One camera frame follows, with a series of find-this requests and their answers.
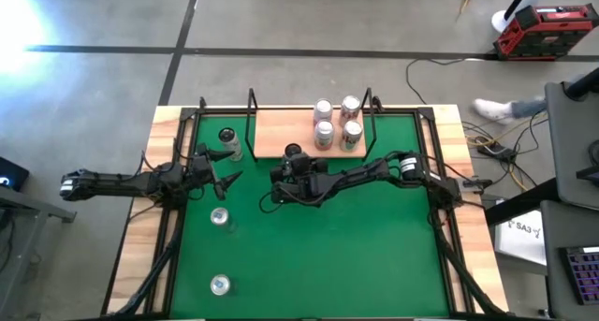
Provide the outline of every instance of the concrete floor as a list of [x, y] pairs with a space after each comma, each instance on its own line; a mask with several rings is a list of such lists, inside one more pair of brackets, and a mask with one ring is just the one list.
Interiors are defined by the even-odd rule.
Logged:
[[[189, 0], [0, 0], [7, 45], [0, 46], [0, 155], [31, 170], [24, 192], [78, 212], [71, 226], [50, 224], [38, 247], [43, 266], [28, 283], [21, 315], [42, 319], [97, 316], [108, 286], [130, 201], [101, 197], [67, 203], [61, 175], [76, 168], [130, 172], [139, 161], [170, 55], [26, 53], [24, 41], [49, 45], [166, 46], [177, 42]], [[493, 12], [511, 0], [473, 0], [455, 22], [460, 0], [198, 0], [188, 47], [486, 52], [497, 37]], [[543, 0], [586, 4], [599, 0]], [[575, 54], [599, 54], [599, 31]], [[239, 105], [254, 87], [262, 104], [310, 104], [372, 87], [384, 103], [417, 104], [405, 83], [408, 60], [184, 56], [170, 105]], [[547, 81], [567, 80], [593, 63], [462, 62], [414, 64], [411, 82], [431, 104], [458, 104], [463, 120], [481, 124], [469, 105], [477, 97], [509, 101], [543, 93]], [[492, 134], [504, 128], [489, 125]], [[519, 157], [538, 182], [553, 175], [548, 128], [535, 128], [541, 149]], [[515, 134], [504, 142], [513, 142]], [[533, 146], [528, 137], [524, 149]], [[503, 171], [475, 159], [496, 179]], [[509, 180], [490, 193], [512, 197]], [[500, 266], [510, 310], [534, 315], [546, 307], [542, 276]]]

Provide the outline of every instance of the white paper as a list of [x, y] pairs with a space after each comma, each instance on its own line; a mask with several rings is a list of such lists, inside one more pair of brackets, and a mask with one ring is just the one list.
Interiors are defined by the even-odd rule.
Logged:
[[546, 266], [541, 212], [528, 212], [496, 226], [495, 251]]

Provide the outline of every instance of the jeans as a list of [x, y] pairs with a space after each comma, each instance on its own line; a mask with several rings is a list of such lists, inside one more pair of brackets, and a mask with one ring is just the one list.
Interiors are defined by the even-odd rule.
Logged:
[[530, 101], [512, 102], [512, 116], [516, 119], [534, 116], [539, 111], [547, 110], [547, 100], [535, 99]]

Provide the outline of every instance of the green mat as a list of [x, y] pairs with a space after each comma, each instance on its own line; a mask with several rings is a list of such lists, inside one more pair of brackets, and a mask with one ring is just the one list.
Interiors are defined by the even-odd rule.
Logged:
[[[204, 117], [198, 142], [222, 149], [217, 133], [225, 126], [242, 140], [244, 117]], [[371, 160], [391, 150], [418, 151], [412, 116], [377, 117], [376, 128]], [[255, 164], [242, 147], [240, 162], [215, 164], [221, 176], [243, 170], [226, 201], [207, 186], [204, 198], [188, 205], [171, 317], [447, 316], [423, 188], [375, 182], [341, 192], [319, 209], [293, 204], [264, 214], [257, 203], [270, 191], [269, 170], [280, 160]], [[360, 164], [332, 159], [329, 172]], [[216, 207], [229, 210], [234, 232], [211, 223]], [[273, 204], [265, 200], [265, 208]], [[231, 294], [211, 292], [217, 274], [231, 279]]]

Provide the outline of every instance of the person's foot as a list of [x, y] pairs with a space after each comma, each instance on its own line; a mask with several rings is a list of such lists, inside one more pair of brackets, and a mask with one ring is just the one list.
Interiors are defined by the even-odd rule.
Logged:
[[495, 101], [476, 99], [473, 106], [480, 116], [498, 124], [511, 124], [514, 121], [511, 102], [502, 104]]

